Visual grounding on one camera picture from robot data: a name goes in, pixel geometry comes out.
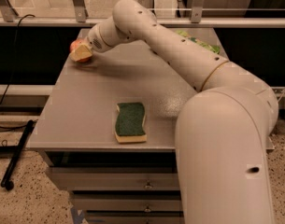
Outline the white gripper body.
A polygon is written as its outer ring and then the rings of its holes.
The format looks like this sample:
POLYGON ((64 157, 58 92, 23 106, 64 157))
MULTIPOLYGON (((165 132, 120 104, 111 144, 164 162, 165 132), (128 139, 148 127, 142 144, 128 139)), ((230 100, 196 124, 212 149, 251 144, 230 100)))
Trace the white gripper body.
POLYGON ((86 43, 89 47, 97 52, 106 52, 111 50, 111 46, 109 46, 102 38, 100 33, 99 25, 95 25, 86 35, 86 43))

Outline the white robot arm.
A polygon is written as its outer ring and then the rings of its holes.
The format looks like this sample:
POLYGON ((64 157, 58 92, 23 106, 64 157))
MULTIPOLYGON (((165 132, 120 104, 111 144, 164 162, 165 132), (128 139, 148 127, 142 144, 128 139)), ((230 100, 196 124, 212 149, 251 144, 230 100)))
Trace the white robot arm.
POLYGON ((185 224, 275 224, 266 158, 278 99, 262 80, 121 0, 72 48, 74 61, 141 40, 196 94, 180 110, 175 147, 185 224))

